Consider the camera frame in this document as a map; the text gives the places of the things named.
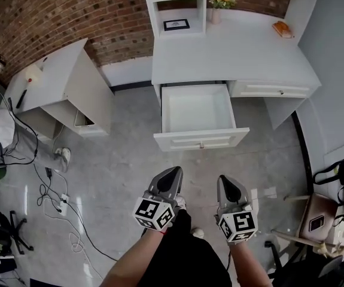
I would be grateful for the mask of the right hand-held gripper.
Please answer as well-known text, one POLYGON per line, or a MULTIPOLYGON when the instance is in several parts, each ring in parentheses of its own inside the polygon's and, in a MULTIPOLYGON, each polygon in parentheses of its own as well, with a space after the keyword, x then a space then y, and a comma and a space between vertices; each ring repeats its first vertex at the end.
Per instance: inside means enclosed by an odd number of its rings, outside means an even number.
POLYGON ((257 232, 257 217, 248 201, 246 188, 234 178, 220 175, 217 180, 217 196, 220 204, 215 215, 219 229, 223 232, 228 245, 249 240, 257 232))

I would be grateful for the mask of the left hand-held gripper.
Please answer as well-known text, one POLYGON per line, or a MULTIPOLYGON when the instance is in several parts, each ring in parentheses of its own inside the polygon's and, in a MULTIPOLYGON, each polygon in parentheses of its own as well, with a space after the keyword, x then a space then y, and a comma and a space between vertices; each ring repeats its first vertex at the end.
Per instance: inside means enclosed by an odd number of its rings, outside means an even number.
POLYGON ((176 216, 176 197, 182 187, 183 170, 180 166, 168 168, 156 175, 136 201, 133 217, 144 228, 166 231, 176 216))

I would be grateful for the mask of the white drawer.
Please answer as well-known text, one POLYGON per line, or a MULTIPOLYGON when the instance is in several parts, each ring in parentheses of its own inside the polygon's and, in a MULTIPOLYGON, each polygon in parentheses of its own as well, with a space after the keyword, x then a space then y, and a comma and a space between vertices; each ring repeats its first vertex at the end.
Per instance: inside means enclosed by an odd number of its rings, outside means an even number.
POLYGON ((301 86, 269 84, 264 81, 227 81, 231 97, 307 98, 312 89, 301 86))
POLYGON ((161 87, 160 103, 162 130, 154 138, 164 152, 230 148, 249 133, 236 126, 225 84, 161 87))

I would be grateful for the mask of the person's left forearm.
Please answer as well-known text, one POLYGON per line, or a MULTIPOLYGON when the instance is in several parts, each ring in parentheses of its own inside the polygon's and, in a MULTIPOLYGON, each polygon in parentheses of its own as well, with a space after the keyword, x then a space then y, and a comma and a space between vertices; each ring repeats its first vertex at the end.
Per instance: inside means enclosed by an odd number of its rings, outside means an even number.
POLYGON ((147 230, 114 264, 99 287, 136 287, 163 237, 161 232, 147 230))

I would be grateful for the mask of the person's right forearm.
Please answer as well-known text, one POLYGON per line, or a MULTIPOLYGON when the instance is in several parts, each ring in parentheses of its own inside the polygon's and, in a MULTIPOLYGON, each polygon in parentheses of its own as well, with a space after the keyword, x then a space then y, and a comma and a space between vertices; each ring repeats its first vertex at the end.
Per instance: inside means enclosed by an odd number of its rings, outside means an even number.
POLYGON ((273 287, 267 272, 249 249, 247 242, 230 245, 240 287, 273 287))

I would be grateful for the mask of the person's black trousers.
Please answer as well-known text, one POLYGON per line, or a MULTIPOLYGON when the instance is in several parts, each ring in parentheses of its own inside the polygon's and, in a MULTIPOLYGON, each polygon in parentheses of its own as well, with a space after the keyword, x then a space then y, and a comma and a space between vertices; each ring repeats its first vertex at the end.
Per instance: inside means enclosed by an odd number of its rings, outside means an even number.
POLYGON ((191 234, 191 216, 181 209, 138 287, 232 287, 232 281, 211 245, 191 234))

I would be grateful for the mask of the wooden stool with pink cushion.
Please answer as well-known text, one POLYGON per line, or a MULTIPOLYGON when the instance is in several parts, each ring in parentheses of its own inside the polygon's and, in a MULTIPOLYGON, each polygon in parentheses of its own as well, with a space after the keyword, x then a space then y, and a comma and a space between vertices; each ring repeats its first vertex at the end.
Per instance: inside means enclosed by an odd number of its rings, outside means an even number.
POLYGON ((322 255, 326 258, 342 256, 344 254, 343 245, 340 243, 336 245, 327 243, 327 237, 333 228, 337 209, 339 207, 338 203, 318 193, 313 193, 307 196, 284 197, 284 201, 292 202, 302 200, 306 202, 306 206, 297 234, 292 236, 277 230, 272 230, 272 234, 287 241, 294 241, 311 246, 316 254, 322 255), (325 216, 324 226, 313 232, 309 232, 309 221, 320 215, 325 216))

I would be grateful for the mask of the smartphone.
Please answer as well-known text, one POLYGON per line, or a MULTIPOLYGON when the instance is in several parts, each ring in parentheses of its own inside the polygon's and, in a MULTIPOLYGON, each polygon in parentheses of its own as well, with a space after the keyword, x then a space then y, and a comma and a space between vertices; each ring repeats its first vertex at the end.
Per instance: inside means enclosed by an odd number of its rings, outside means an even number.
POLYGON ((309 232, 313 232, 321 227, 324 226, 325 223, 325 216, 320 215, 316 218, 313 218, 309 221, 309 232))

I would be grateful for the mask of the white power strip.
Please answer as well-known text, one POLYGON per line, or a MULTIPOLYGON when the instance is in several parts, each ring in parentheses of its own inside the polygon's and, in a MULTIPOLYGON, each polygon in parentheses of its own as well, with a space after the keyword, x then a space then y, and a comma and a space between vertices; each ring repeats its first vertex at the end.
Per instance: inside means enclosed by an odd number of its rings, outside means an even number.
POLYGON ((59 205, 60 214, 62 216, 67 215, 68 202, 69 202, 69 196, 66 194, 62 194, 60 198, 60 205, 59 205))

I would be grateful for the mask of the small white desk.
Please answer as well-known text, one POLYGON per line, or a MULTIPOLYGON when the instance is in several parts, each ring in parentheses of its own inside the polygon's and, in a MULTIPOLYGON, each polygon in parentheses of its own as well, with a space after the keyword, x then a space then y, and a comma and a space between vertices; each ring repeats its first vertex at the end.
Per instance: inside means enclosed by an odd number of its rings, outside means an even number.
POLYGON ((25 67, 5 91, 4 105, 42 141, 54 139, 61 128, 82 137, 110 133, 114 94, 85 51, 86 42, 79 40, 34 62, 42 69, 39 84, 28 84, 25 67), (25 89, 22 105, 16 109, 25 89))

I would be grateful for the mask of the white hutch desk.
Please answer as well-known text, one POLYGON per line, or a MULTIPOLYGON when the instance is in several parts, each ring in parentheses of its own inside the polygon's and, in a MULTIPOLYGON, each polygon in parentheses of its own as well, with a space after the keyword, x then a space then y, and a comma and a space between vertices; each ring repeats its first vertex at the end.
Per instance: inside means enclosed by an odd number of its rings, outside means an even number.
MULTIPOLYGON (((207 0, 146 0, 154 34, 151 82, 156 94, 164 84, 192 81, 264 81, 312 89, 321 83, 299 48, 316 0, 290 0, 283 18, 293 33, 285 39, 273 29, 274 16, 221 10, 210 22, 207 0), (187 19, 189 29, 165 32, 163 22, 187 19)), ((306 98, 265 97, 273 127, 306 98)))

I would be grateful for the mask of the black remote control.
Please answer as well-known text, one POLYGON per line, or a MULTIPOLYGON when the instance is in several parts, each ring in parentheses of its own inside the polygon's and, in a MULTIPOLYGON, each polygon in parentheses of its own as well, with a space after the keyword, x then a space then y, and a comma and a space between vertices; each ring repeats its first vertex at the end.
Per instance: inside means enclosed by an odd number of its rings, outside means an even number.
POLYGON ((27 89, 25 89, 25 90, 22 92, 22 94, 21 94, 21 96, 20 96, 20 98, 19 98, 19 101, 18 101, 17 104, 16 104, 16 109, 19 109, 19 108, 21 107, 22 102, 23 102, 23 100, 24 100, 24 98, 25 98, 26 93, 27 93, 27 89))

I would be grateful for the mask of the orange bread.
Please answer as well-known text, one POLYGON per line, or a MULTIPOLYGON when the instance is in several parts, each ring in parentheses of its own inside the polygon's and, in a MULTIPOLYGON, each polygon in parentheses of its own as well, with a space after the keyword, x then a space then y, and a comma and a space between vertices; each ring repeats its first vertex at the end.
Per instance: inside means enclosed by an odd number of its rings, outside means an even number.
POLYGON ((283 21, 275 22, 272 27, 282 38, 291 39, 294 37, 290 27, 283 21))

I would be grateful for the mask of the beige wooden box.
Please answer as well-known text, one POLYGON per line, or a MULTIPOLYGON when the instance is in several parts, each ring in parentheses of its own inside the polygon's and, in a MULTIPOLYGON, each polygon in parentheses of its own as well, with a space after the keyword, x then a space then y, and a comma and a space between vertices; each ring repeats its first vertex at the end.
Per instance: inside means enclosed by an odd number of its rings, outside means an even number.
POLYGON ((28 84, 39 84, 42 77, 42 69, 36 64, 29 65, 25 69, 25 80, 28 84))

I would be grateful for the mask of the black picture frame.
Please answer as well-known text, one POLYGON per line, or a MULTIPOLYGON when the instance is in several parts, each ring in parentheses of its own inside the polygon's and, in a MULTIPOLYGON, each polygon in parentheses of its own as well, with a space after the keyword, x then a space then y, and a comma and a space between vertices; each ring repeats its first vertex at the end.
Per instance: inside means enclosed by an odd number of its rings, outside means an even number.
POLYGON ((176 19, 164 21, 163 28, 165 32, 169 32, 173 30, 189 29, 190 25, 187 19, 176 19))

